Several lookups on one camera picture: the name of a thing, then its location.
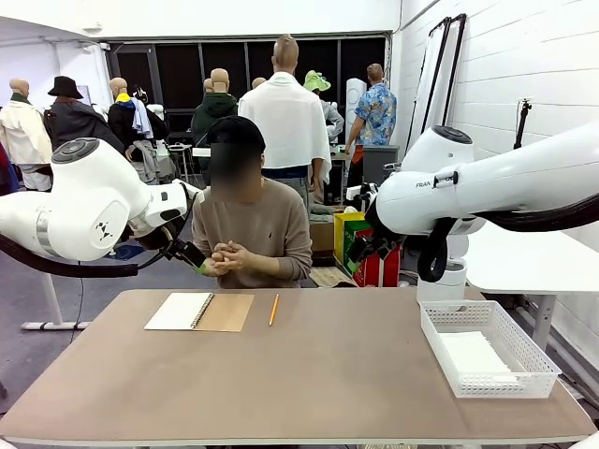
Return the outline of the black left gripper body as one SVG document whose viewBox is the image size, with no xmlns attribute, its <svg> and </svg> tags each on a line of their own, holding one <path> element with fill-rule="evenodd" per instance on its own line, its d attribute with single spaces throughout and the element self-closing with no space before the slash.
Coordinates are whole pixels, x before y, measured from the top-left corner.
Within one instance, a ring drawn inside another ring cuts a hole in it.
<svg viewBox="0 0 599 449">
<path fill-rule="evenodd" d="M 182 226 L 174 223 L 163 224 L 151 233 L 139 237 L 139 244 L 146 250 L 158 251 L 166 258 L 183 258 L 186 243 L 180 239 Z"/>
</svg>

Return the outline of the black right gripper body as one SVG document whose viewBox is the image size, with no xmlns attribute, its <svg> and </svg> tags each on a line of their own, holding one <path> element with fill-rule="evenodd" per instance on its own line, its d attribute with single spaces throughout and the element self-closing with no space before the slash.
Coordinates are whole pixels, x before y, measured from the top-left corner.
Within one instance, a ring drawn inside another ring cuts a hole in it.
<svg viewBox="0 0 599 449">
<path fill-rule="evenodd" d="M 365 221 L 371 227 L 371 234 L 362 237 L 362 242 L 367 248 L 371 249 L 382 249 L 389 248 L 393 249 L 395 246 L 403 243 L 403 235 L 391 231 L 386 225 L 384 225 L 376 209 L 368 209 L 365 214 Z"/>
</svg>

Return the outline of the person's right hand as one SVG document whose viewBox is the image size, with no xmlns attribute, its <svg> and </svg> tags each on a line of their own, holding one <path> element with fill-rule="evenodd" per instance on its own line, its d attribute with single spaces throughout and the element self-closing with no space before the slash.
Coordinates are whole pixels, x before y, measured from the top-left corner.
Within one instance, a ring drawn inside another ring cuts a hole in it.
<svg viewBox="0 0 599 449">
<path fill-rule="evenodd" d="M 220 252 L 215 252 L 207 257 L 201 266 L 201 273 L 207 277 L 221 277 L 229 272 L 228 259 Z"/>
</svg>

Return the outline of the person's left hand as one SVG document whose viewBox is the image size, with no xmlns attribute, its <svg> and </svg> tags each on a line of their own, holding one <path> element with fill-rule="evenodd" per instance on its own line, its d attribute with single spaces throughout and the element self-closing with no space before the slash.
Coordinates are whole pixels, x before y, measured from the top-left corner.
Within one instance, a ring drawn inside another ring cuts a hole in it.
<svg viewBox="0 0 599 449">
<path fill-rule="evenodd" d="M 217 243 L 212 258 L 218 269 L 224 271 L 255 268 L 255 255 L 234 241 Z"/>
</svg>

